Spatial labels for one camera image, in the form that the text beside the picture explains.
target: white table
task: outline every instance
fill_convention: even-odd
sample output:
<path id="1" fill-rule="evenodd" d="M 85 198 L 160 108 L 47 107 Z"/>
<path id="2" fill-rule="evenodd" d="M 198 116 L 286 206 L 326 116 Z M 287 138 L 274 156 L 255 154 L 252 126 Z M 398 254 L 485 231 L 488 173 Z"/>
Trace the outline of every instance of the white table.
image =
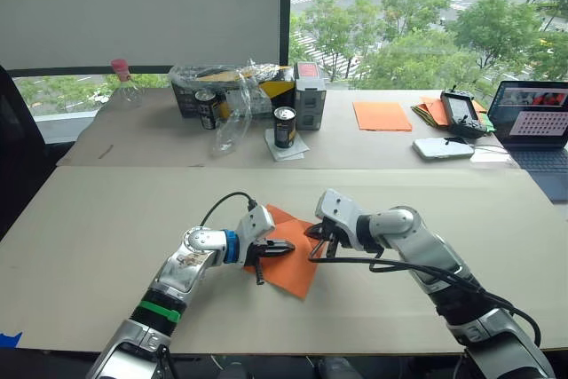
<path id="1" fill-rule="evenodd" d="M 327 187 L 370 211 L 416 208 L 486 288 L 539 322 L 543 348 L 568 346 L 566 223 L 523 170 L 60 167 L 0 241 L 0 332 L 23 331 L 23 348 L 100 351 L 184 230 L 199 224 L 221 195 L 246 190 L 259 202 L 315 220 Z M 235 227 L 244 209 L 243 202 L 229 201 L 209 224 Z M 301 301 L 272 285 L 257 287 L 233 265 L 209 271 L 172 350 L 462 349 L 406 272 L 320 265 Z"/>
<path id="2" fill-rule="evenodd" d="M 235 153 L 212 157 L 213 130 L 204 130 L 199 118 L 184 119 L 171 89 L 146 90 L 143 105 L 134 110 L 114 108 L 113 99 L 83 131 L 69 153 L 59 161 L 67 166 L 184 166 L 278 169 L 406 169 L 511 168 L 507 155 L 481 151 L 472 160 L 425 162 L 411 145 L 417 138 L 447 137 L 445 130 L 426 124 L 410 106 L 421 96 L 439 97 L 440 91 L 328 91 L 319 131 L 301 131 L 311 149 L 302 160 L 275 162 L 264 142 L 272 120 L 252 123 Z M 395 101 L 413 125 L 412 132 L 359 130 L 352 102 Z M 496 137 L 477 144 L 500 146 Z"/>

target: laptop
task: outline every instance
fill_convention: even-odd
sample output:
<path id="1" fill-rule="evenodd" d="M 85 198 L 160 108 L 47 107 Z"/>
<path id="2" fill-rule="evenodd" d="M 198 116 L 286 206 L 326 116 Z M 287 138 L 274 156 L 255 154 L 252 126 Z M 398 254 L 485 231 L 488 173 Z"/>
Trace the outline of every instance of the laptop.
<path id="1" fill-rule="evenodd" d="M 551 201 L 568 201 L 568 83 L 501 82 L 495 136 Z"/>

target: blue tape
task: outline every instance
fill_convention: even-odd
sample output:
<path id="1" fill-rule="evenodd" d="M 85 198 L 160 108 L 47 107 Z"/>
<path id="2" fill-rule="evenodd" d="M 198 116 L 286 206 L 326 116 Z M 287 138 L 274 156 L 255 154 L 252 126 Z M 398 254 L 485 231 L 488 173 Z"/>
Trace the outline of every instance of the blue tape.
<path id="1" fill-rule="evenodd" d="M 227 238 L 227 253 L 225 254 L 224 262 L 226 264 L 234 264 L 239 259 L 239 237 L 235 231 L 223 231 L 225 231 L 225 237 Z"/>
<path id="2" fill-rule="evenodd" d="M 8 336 L 4 333 L 0 333 L 0 348 L 15 348 L 18 346 L 21 335 L 24 332 L 19 332 L 16 336 Z"/>

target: paper stack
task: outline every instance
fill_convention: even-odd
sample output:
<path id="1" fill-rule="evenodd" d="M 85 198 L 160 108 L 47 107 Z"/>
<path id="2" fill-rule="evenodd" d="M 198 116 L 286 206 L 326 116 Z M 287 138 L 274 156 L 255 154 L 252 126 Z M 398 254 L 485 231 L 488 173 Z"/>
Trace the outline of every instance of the paper stack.
<path id="1" fill-rule="evenodd" d="M 274 145 L 274 129 L 267 129 L 264 131 L 264 140 L 268 149 L 272 153 L 272 157 L 276 162 L 283 162 L 285 160 L 298 160 L 304 158 L 304 151 L 310 148 L 304 143 L 300 134 L 296 132 L 294 138 L 294 145 L 290 148 L 278 148 Z"/>
<path id="2" fill-rule="evenodd" d="M 420 97 L 422 104 L 412 106 L 412 111 L 417 113 L 427 124 L 435 128 L 443 128 L 448 125 L 446 111 L 441 99 Z M 476 110 L 479 121 L 487 126 L 488 132 L 495 131 L 493 124 L 487 116 L 487 110 L 481 104 L 473 100 L 473 107 Z"/>

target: smartphone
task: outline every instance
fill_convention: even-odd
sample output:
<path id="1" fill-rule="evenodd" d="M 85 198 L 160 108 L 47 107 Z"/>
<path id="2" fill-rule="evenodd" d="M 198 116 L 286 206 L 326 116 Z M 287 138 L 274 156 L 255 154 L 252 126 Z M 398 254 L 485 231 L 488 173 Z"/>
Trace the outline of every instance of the smartphone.
<path id="1" fill-rule="evenodd" d="M 468 158 L 474 149 L 463 138 L 425 138 L 417 139 L 412 147 L 426 160 Z"/>

